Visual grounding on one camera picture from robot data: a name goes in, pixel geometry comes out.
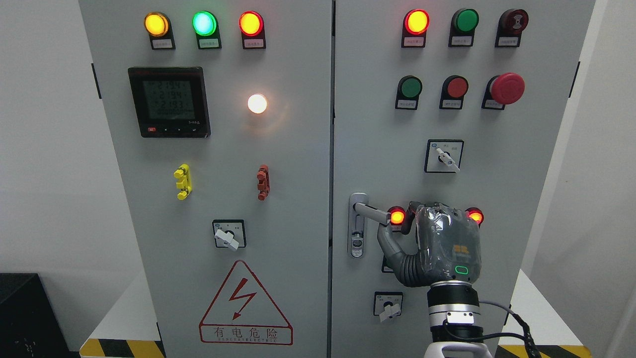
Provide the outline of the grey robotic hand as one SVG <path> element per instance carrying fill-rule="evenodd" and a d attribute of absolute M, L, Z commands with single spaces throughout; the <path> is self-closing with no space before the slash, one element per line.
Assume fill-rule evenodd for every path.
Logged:
<path fill-rule="evenodd" d="M 481 270 L 479 225 L 466 213 L 442 202 L 411 201 L 405 225 L 415 224 L 416 254 L 407 254 L 389 225 L 379 224 L 377 238 L 396 279 L 405 287 L 441 281 L 475 282 Z"/>

